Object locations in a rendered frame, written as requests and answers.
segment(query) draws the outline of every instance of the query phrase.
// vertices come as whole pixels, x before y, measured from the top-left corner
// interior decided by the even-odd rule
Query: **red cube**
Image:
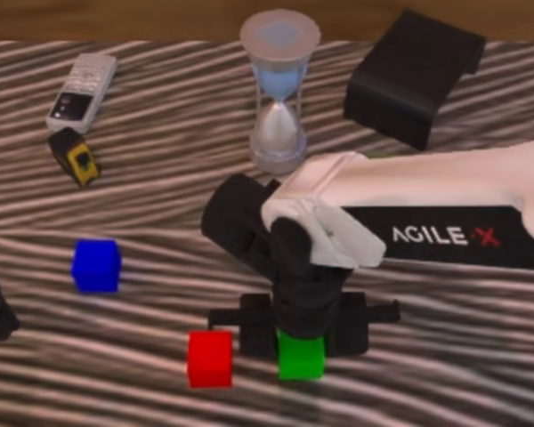
[[[190,387],[231,387],[231,370],[231,332],[190,332],[188,338]]]

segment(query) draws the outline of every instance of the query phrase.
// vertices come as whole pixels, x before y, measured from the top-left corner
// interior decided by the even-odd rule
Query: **hourglass base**
[[[271,175],[292,173],[306,157],[306,135],[300,131],[296,136],[295,149],[283,153],[262,149],[255,133],[249,138],[249,152],[255,166]]]

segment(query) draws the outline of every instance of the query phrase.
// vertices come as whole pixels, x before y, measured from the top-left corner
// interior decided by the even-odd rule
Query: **hourglass top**
[[[276,9],[247,19],[240,38],[257,67],[284,71],[308,61],[320,42],[320,30],[302,13]]]

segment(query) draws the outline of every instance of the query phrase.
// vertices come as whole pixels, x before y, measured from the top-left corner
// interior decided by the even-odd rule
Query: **red x logo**
[[[482,238],[482,241],[481,241],[482,246],[488,246],[488,245],[493,245],[495,247],[500,246],[500,240],[495,238],[495,229],[483,230],[483,229],[475,228],[474,233],[471,235],[471,238],[477,238],[477,236]]]

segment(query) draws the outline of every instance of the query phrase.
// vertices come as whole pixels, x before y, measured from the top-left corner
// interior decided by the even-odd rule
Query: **wooden surface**
[[[342,119],[368,48],[313,55],[310,154],[413,152]],[[44,117],[77,54],[97,51],[120,65],[87,135],[103,176],[79,190],[46,148]],[[358,271],[346,290],[402,309],[399,324],[372,326],[366,355],[329,360],[320,381],[282,383],[274,364],[236,354],[232,389],[188,387],[189,331],[270,289],[198,229],[221,181],[268,178],[247,153],[254,91],[239,44],[0,43],[0,286],[22,324],[0,343],[0,427],[534,427],[530,271]],[[443,106],[430,150],[530,139],[534,44],[491,44]],[[117,240],[118,294],[76,291],[73,247],[87,237]]]
[[[376,40],[404,7],[493,40],[534,40],[534,0],[0,0],[0,39],[231,41],[245,18],[278,7],[312,16],[327,40]]]

